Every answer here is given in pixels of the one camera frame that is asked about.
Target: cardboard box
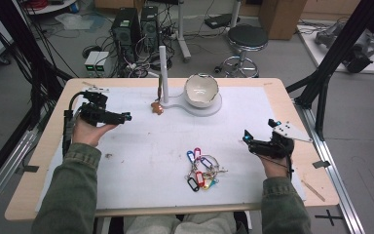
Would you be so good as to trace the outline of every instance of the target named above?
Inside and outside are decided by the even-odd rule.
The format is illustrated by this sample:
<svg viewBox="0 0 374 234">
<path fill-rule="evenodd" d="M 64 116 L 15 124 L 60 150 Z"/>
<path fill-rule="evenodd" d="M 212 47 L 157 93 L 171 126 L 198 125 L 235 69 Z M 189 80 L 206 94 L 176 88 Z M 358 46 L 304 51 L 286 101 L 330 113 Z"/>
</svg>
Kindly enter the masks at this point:
<svg viewBox="0 0 374 234">
<path fill-rule="evenodd" d="M 136 8 L 141 12 L 145 0 L 94 0 L 95 7 L 98 9 L 120 9 L 123 7 Z"/>
<path fill-rule="evenodd" d="M 259 21 L 269 39 L 289 40 L 296 30 L 307 0 L 264 0 Z"/>
</svg>

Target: small orange object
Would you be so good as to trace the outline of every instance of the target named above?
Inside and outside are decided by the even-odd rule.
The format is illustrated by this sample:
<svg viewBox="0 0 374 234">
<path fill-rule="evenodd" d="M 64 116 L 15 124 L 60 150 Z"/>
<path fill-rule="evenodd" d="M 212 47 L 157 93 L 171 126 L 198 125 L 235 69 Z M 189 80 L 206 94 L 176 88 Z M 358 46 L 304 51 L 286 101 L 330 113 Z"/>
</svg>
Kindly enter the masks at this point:
<svg viewBox="0 0 374 234">
<path fill-rule="evenodd" d="M 159 102 L 154 101 L 151 103 L 151 107 L 153 107 L 153 113 L 157 113 L 158 115 L 161 115 L 164 112 L 163 107 Z"/>
</svg>

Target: sleeve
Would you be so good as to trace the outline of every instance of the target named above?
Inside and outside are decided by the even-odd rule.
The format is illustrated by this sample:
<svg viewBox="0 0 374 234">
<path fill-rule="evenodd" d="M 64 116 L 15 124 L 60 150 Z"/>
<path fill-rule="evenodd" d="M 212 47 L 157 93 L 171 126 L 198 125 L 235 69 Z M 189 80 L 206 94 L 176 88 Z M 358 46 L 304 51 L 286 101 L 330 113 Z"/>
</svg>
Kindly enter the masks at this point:
<svg viewBox="0 0 374 234">
<path fill-rule="evenodd" d="M 289 178 L 272 177 L 263 182 L 261 212 L 264 234 L 312 233 L 308 212 Z"/>
<path fill-rule="evenodd" d="M 100 156 L 101 152 L 89 145 L 71 144 L 54 170 L 32 233 L 93 233 Z"/>
</svg>

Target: person's left hand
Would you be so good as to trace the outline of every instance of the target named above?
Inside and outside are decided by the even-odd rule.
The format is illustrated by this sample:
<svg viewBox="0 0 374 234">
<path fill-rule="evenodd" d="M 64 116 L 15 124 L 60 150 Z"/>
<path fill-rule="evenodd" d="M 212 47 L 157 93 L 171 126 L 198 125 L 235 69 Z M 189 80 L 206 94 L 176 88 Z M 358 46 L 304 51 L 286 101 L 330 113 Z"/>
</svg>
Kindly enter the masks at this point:
<svg viewBox="0 0 374 234">
<path fill-rule="evenodd" d="M 101 127 L 95 127 L 79 116 L 75 122 L 74 132 L 72 135 L 73 143 L 84 143 L 92 147 L 98 145 L 99 139 L 108 131 L 115 129 L 118 125 L 104 125 Z"/>
</svg>

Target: keychain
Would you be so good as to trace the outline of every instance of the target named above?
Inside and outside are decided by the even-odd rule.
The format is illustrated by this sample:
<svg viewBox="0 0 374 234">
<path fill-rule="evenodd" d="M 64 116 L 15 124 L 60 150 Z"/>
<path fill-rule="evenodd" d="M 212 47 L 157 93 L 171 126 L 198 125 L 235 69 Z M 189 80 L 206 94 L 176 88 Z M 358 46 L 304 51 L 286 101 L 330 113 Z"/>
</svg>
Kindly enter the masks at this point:
<svg viewBox="0 0 374 234">
<path fill-rule="evenodd" d="M 187 158 L 189 159 L 192 168 L 188 175 L 185 176 L 187 183 L 194 192 L 200 190 L 208 190 L 214 184 L 218 183 L 218 178 L 216 178 L 218 173 L 228 172 L 224 168 L 220 170 L 220 165 L 217 160 L 208 154 L 202 154 L 202 150 L 196 147 L 194 151 L 187 151 Z M 205 172 L 199 170 L 199 165 L 203 164 L 206 167 Z"/>
</svg>

